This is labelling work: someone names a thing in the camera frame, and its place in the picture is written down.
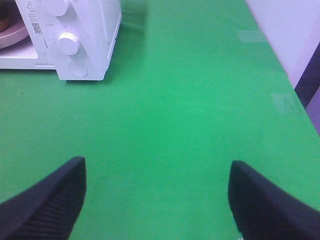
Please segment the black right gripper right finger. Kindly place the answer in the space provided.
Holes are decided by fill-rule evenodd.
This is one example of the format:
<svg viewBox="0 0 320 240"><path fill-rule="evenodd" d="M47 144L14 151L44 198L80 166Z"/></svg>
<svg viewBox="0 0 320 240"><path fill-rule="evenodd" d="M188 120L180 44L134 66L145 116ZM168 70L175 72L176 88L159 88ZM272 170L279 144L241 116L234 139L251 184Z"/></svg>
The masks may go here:
<svg viewBox="0 0 320 240"><path fill-rule="evenodd" d="M227 196L237 229L245 240L320 238L320 212L244 161L231 163Z"/></svg>

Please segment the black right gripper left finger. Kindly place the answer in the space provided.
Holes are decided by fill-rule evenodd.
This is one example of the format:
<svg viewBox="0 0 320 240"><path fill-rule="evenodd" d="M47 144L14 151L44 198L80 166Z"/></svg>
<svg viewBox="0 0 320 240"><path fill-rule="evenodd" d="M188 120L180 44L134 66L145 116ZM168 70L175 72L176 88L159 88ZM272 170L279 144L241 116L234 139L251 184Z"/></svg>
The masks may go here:
<svg viewBox="0 0 320 240"><path fill-rule="evenodd" d="M67 240L87 191L86 160L76 156L0 205L2 240Z"/></svg>

